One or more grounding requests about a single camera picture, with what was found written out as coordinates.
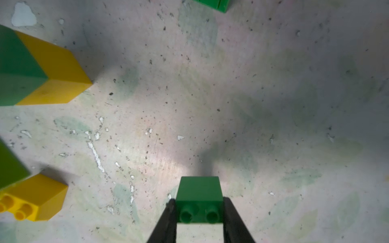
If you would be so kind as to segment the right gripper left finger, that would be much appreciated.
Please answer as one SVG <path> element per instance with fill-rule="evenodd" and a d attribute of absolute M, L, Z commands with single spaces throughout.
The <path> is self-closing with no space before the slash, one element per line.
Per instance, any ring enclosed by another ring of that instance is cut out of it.
<path fill-rule="evenodd" d="M 177 209 L 175 199 L 170 199 L 152 231 L 147 243 L 176 243 Z"/>

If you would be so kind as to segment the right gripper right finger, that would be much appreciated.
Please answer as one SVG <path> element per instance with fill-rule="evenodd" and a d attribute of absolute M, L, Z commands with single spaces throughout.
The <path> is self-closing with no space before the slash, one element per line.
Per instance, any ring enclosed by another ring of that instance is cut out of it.
<path fill-rule="evenodd" d="M 255 243 L 231 199 L 224 197 L 223 206 L 224 243 Z"/>

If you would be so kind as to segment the small green lego bottom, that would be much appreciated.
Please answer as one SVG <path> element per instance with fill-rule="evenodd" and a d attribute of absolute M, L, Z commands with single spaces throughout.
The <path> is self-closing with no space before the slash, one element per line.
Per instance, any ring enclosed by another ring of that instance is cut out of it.
<path fill-rule="evenodd" d="M 223 222 L 223 195 L 217 176 L 181 177 L 175 201 L 179 223 Z"/>

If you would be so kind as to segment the yellow lego bottom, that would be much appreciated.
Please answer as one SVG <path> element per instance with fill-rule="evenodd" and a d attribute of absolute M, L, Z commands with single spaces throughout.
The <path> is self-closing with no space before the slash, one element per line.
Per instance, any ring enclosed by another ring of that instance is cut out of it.
<path fill-rule="evenodd" d="M 1 213 L 16 220 L 48 221 L 63 207 L 68 185 L 37 174 L 1 191 Z"/>

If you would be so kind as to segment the yellow lego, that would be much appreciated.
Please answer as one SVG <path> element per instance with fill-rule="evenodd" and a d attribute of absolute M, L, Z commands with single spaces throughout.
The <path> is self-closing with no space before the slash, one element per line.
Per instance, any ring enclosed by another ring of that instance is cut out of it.
<path fill-rule="evenodd" d="M 65 104 L 92 86 L 71 51 L 16 31 L 47 80 L 17 105 Z"/>
<path fill-rule="evenodd" d="M 37 174 L 1 191 L 1 213 L 16 220 L 48 221 L 63 207 L 68 185 Z"/>

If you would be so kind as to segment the long green lego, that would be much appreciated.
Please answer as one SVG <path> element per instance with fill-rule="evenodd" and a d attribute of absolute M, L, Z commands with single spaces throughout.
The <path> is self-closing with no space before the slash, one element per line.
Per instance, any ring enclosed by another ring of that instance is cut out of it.
<path fill-rule="evenodd" d="M 48 79 L 16 32 L 1 26 L 1 106 L 13 106 Z"/>

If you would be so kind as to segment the long lime lego brick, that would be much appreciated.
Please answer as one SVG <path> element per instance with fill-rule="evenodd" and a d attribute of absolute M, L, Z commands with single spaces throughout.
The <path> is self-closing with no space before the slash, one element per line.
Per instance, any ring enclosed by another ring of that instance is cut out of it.
<path fill-rule="evenodd" d="M 1 190 L 30 176 L 30 171 L 1 140 Z"/>

